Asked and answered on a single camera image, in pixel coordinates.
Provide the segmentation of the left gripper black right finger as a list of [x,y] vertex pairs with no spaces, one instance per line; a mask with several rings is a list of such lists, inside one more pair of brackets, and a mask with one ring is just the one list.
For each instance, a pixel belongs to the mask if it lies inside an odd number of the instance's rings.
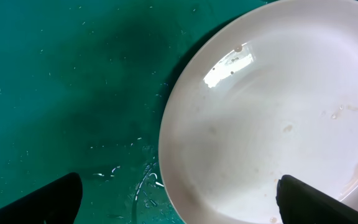
[[278,180],[276,202],[283,224],[358,224],[358,211],[291,175]]

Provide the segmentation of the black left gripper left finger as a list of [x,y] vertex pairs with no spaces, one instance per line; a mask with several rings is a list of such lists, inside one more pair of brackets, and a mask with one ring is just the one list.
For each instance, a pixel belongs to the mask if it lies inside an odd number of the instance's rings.
[[82,198],[80,176],[71,172],[0,208],[0,224],[74,224]]

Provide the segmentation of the white plate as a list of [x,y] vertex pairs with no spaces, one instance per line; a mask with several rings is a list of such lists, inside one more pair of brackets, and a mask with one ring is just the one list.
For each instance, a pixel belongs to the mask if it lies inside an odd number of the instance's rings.
[[275,1],[200,48],[158,158],[185,223],[281,223],[289,174],[358,211],[358,1]]

